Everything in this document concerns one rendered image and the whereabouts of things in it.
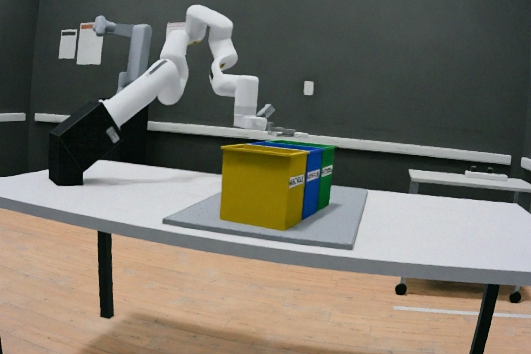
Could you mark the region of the yellow recycling bin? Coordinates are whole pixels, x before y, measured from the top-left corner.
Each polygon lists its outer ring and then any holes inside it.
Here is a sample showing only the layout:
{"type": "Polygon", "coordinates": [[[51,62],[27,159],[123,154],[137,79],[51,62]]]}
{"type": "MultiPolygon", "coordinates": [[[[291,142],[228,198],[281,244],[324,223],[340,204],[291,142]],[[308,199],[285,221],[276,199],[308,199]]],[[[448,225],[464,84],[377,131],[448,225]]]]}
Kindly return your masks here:
{"type": "Polygon", "coordinates": [[[301,222],[310,151],[251,144],[221,149],[219,220],[279,231],[301,222]]]}

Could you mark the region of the green bin with label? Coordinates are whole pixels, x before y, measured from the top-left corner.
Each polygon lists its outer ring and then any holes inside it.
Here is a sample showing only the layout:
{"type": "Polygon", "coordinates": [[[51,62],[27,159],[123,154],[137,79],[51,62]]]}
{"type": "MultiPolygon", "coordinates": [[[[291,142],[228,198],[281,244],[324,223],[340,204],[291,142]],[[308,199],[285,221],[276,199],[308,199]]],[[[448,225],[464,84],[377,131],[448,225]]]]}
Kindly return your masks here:
{"type": "Polygon", "coordinates": [[[324,144],[315,144],[315,143],[306,143],[306,142],[296,142],[296,141],[287,141],[287,140],[275,140],[275,141],[266,141],[272,143],[284,143],[291,145],[300,145],[300,146],[312,146],[312,147],[321,147],[325,148],[322,151],[322,162],[321,162],[321,174],[320,174],[320,186],[318,191],[318,202],[317,202],[317,212],[329,206],[330,202],[330,192],[331,192],[331,182],[332,182],[332,171],[333,171],[333,160],[334,160],[334,148],[337,146],[334,145],[324,145],[324,144]]]}

